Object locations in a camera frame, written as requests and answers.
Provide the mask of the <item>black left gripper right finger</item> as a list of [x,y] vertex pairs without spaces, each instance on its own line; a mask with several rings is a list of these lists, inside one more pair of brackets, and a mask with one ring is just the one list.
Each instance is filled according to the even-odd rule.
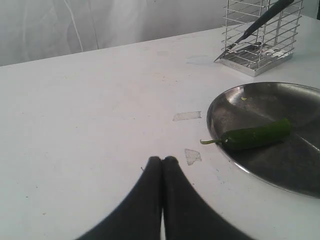
[[250,240],[196,192],[178,160],[162,160],[163,213],[167,240]]

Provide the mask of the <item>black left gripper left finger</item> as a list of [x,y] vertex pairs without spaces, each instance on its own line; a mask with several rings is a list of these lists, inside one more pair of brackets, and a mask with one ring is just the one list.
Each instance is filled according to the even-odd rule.
[[159,240],[162,206],[162,161],[152,156],[125,199],[79,239]]

